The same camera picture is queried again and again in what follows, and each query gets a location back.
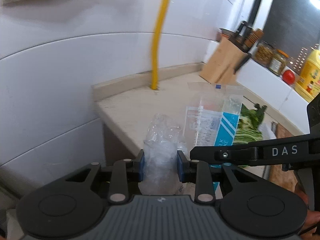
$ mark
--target yellow pipe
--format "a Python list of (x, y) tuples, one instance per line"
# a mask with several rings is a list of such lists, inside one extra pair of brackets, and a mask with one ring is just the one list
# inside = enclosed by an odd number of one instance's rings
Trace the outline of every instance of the yellow pipe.
[(167, 14), (170, 0), (162, 0), (161, 6), (158, 12), (158, 17), (154, 29), (154, 34), (152, 37), (151, 44), (151, 64), (152, 64), (152, 81), (151, 89), (156, 90), (158, 88), (158, 49), (160, 34), (164, 24), (164, 19)]

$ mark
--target gray ribbed panel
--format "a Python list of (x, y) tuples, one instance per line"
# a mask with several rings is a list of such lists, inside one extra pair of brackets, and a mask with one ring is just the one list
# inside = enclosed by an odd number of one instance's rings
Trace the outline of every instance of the gray ribbed panel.
[[(245, 240), (228, 228), (212, 207), (194, 204), (189, 196), (135, 196), (113, 206), (90, 232), (73, 240)], [(25, 236), (23, 240), (35, 240)], [(297, 236), (287, 240), (301, 240)]]

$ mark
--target blue packaging label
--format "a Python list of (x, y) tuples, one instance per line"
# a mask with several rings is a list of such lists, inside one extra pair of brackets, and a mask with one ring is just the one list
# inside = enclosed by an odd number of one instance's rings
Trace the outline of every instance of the blue packaging label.
[(239, 115), (223, 112), (214, 146), (232, 145), (238, 122)]

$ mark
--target yellow oil jug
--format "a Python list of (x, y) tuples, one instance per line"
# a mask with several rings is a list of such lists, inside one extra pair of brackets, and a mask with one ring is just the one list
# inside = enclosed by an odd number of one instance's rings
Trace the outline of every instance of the yellow oil jug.
[(318, 49), (309, 55), (294, 89), (309, 103), (319, 94), (320, 51)]

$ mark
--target glass jar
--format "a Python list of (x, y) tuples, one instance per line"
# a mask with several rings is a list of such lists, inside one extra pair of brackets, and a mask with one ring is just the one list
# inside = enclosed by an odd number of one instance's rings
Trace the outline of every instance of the glass jar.
[(253, 60), (264, 67), (268, 67), (273, 56), (274, 48), (264, 41), (260, 41)]
[(272, 56), (272, 60), (269, 65), (269, 70), (277, 75), (280, 76), (284, 67), (287, 65), (287, 60), (289, 56), (285, 54), (282, 50), (277, 49)]

